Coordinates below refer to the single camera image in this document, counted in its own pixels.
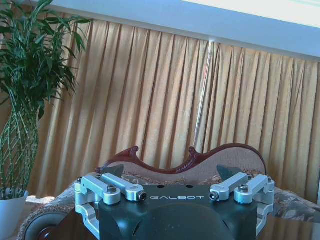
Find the screw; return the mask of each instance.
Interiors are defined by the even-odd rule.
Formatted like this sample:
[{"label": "screw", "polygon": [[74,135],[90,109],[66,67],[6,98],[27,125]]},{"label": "screw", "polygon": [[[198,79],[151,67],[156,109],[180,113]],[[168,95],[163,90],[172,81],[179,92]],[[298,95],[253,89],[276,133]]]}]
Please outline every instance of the screw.
[{"label": "screw", "polygon": [[117,191],[117,188],[114,185],[109,185],[106,190],[108,191],[109,194],[112,194]]},{"label": "screw", "polygon": [[142,202],[144,200],[147,199],[147,194],[145,192],[141,192],[139,195],[138,195],[138,201],[139,202]]},{"label": "screw", "polygon": [[247,184],[241,184],[239,185],[239,192],[242,192],[242,193],[247,193],[249,190],[249,187]]},{"label": "screw", "polygon": [[209,198],[212,200],[212,201],[217,201],[219,199],[219,194],[216,193],[215,191],[211,192],[209,194]]}]

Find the beige curtain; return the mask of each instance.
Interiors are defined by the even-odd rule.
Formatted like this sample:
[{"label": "beige curtain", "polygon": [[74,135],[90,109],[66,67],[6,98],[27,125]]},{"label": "beige curtain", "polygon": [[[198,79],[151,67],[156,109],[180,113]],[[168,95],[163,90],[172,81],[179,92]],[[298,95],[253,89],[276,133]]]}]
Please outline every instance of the beige curtain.
[{"label": "beige curtain", "polygon": [[40,121],[32,194],[56,196],[133,145],[149,165],[181,164],[204,91],[198,151],[251,145],[278,187],[316,201],[317,62],[104,21],[83,30],[87,52],[70,63],[78,68],[76,94],[47,104]]}]

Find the metal clamp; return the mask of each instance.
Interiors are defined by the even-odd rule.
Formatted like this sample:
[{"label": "metal clamp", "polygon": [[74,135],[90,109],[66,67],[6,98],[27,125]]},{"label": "metal clamp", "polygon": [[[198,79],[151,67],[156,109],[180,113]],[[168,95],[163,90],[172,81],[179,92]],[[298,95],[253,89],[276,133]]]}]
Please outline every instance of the metal clamp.
[{"label": "metal clamp", "polygon": [[268,214],[274,210],[275,182],[271,177],[261,174],[248,181],[245,175],[238,173],[220,184],[212,185],[209,197],[218,202],[229,199],[230,193],[234,192],[234,200],[239,204],[251,204],[253,200],[258,202],[256,225],[256,235],[258,235],[267,223]]},{"label": "metal clamp", "polygon": [[107,205],[114,205],[120,202],[121,193],[127,200],[133,202],[147,198],[141,185],[131,184],[110,173],[103,175],[89,173],[78,178],[74,183],[75,212],[82,215],[84,225],[98,240],[100,239],[99,221],[90,203],[97,205],[103,200]]},{"label": "metal clamp", "polygon": [[217,202],[228,200],[230,193],[240,184],[247,183],[248,180],[249,177],[247,174],[239,172],[222,183],[212,185],[210,187],[209,197],[211,200]]},{"label": "metal clamp", "polygon": [[106,183],[115,185],[120,189],[121,193],[125,195],[128,201],[139,202],[144,201],[147,198],[147,194],[144,187],[138,184],[132,184],[120,177],[106,173],[101,176],[101,180]]}]

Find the pot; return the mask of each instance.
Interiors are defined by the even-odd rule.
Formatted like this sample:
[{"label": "pot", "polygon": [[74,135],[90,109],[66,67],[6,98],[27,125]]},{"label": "pot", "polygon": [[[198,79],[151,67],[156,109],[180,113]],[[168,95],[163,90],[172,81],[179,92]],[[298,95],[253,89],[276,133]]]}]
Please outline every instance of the pot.
[{"label": "pot", "polygon": [[23,197],[0,200],[0,240],[5,240],[14,234],[28,194],[25,191]]}]

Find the dark table surface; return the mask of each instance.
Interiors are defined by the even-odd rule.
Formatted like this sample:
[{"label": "dark table surface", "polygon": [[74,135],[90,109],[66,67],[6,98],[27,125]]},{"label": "dark table surface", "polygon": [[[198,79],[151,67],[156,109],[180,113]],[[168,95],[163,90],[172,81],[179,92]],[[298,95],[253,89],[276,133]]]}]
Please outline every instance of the dark table surface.
[{"label": "dark table surface", "polygon": [[[72,210],[50,233],[49,240],[96,240],[85,228],[82,216]],[[320,224],[268,216],[258,240],[320,240]]]}]

